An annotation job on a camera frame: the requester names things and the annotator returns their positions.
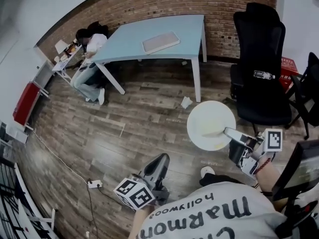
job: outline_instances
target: white shirt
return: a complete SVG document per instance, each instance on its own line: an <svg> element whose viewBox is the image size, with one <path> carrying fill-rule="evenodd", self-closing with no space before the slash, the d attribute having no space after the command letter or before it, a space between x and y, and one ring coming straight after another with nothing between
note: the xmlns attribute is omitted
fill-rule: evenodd
<svg viewBox="0 0 319 239"><path fill-rule="evenodd" d="M252 187L221 182L155 210L136 239L277 239L285 220Z"/></svg>
<svg viewBox="0 0 319 239"><path fill-rule="evenodd" d="M93 34L91 37L91 40L86 46L86 51L87 52L98 51L104 45L104 43L106 43L107 40L108 39L103 34Z"/></svg>

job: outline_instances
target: white sneaker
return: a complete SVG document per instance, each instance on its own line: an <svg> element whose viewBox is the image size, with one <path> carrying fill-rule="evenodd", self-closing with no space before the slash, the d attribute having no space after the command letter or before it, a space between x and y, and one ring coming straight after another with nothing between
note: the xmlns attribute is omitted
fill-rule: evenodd
<svg viewBox="0 0 319 239"><path fill-rule="evenodd" d="M213 168L211 168L210 166L204 166L201 171L200 171L200 176L201 178L204 178L206 173L211 173L211 174L215 174L215 171Z"/></svg>
<svg viewBox="0 0 319 239"><path fill-rule="evenodd" d="M105 89L101 88L100 89L100 94L99 94L99 97L98 97L100 105L102 105L104 103L104 95L105 95Z"/></svg>

